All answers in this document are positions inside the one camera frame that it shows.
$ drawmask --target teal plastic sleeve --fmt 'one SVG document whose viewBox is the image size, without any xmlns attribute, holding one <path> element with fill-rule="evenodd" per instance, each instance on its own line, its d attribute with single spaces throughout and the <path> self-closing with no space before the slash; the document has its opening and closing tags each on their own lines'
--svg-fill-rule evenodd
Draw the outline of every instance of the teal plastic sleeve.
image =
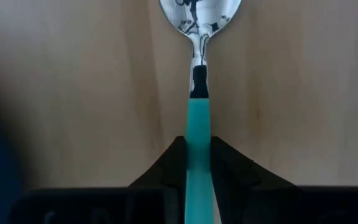
<svg viewBox="0 0 358 224">
<path fill-rule="evenodd" d="M 209 99 L 189 99 L 185 139 L 188 148 L 185 223 L 213 224 Z"/>
</svg>

